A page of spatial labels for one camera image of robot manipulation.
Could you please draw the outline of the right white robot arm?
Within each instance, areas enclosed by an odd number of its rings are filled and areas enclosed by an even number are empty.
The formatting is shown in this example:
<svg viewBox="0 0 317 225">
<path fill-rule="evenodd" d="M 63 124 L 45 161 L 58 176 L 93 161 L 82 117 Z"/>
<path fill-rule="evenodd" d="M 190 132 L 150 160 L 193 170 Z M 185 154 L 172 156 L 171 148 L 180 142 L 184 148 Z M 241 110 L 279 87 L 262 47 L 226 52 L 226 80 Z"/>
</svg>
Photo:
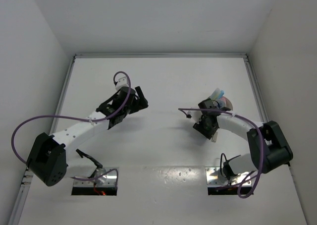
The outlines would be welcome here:
<svg viewBox="0 0 317 225">
<path fill-rule="evenodd" d="M 223 129 L 247 141 L 248 153 L 222 163 L 221 174 L 227 180 L 247 171 L 266 174 L 293 160 L 292 149 L 275 121 L 251 121 L 228 107 L 218 108 L 211 99 L 201 101 L 196 109 L 190 109 L 188 116 L 195 121 L 193 128 L 207 139 L 211 139 L 218 129 Z"/>
</svg>

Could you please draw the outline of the yellow highlighter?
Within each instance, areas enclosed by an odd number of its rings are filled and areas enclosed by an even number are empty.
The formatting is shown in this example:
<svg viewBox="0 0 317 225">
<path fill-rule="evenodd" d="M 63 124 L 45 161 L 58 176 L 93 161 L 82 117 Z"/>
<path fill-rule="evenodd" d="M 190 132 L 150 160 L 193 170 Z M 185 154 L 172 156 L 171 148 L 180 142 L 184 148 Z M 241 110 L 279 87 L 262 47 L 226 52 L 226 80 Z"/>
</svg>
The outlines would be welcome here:
<svg viewBox="0 0 317 225">
<path fill-rule="evenodd" d="M 220 93 L 220 91 L 216 91 L 216 92 L 214 92 L 214 94 L 213 94 L 213 99 L 214 100 L 217 100 L 218 99 L 218 96 L 219 96 L 219 93 Z"/>
</svg>

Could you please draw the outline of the pink eraser case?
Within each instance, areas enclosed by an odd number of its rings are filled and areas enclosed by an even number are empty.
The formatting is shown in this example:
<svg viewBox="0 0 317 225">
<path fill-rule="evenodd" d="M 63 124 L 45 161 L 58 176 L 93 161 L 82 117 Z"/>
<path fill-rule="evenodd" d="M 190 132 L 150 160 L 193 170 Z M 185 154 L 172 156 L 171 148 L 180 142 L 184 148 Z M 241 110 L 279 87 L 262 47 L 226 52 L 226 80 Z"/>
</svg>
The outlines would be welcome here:
<svg viewBox="0 0 317 225">
<path fill-rule="evenodd" d="M 226 106 L 226 98 L 221 97 L 219 100 L 221 101 L 221 104 L 225 107 Z"/>
</svg>

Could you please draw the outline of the green highlighter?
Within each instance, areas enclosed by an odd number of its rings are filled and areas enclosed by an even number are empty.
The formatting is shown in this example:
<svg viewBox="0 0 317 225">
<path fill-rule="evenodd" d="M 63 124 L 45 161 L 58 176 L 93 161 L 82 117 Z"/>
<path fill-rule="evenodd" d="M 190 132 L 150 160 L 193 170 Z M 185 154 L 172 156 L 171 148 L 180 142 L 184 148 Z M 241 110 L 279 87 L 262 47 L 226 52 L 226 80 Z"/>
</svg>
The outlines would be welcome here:
<svg viewBox="0 0 317 225">
<path fill-rule="evenodd" d="M 219 88 L 216 88 L 213 93 L 210 95 L 210 99 L 217 100 L 219 98 L 219 95 L 221 93 L 221 90 Z"/>
</svg>

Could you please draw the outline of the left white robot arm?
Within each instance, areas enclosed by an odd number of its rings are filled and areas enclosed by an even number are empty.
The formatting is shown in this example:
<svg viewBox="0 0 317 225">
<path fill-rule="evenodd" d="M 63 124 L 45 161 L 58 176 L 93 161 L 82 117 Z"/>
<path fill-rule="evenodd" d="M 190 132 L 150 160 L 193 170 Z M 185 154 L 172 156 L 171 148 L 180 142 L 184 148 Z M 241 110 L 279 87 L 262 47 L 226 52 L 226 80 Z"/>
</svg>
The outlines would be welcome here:
<svg viewBox="0 0 317 225">
<path fill-rule="evenodd" d="M 130 89 L 122 86 L 84 122 L 51 135 L 38 135 L 26 165 L 46 186 L 54 186 L 64 177 L 99 176 L 103 165 L 79 147 L 121 123 L 129 114 L 147 107 L 148 101 L 141 87 Z"/>
</svg>

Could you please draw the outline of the blue highlighter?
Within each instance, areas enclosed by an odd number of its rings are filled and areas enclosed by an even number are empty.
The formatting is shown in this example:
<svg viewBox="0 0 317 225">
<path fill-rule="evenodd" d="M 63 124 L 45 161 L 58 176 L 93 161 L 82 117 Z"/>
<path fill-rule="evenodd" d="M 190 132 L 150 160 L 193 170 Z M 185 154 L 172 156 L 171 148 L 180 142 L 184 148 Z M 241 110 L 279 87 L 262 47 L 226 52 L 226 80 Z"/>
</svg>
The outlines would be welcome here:
<svg viewBox="0 0 317 225">
<path fill-rule="evenodd" d="M 220 93 L 219 93 L 218 99 L 221 99 L 223 97 L 223 95 L 224 95 L 224 91 L 221 90 Z"/>
</svg>

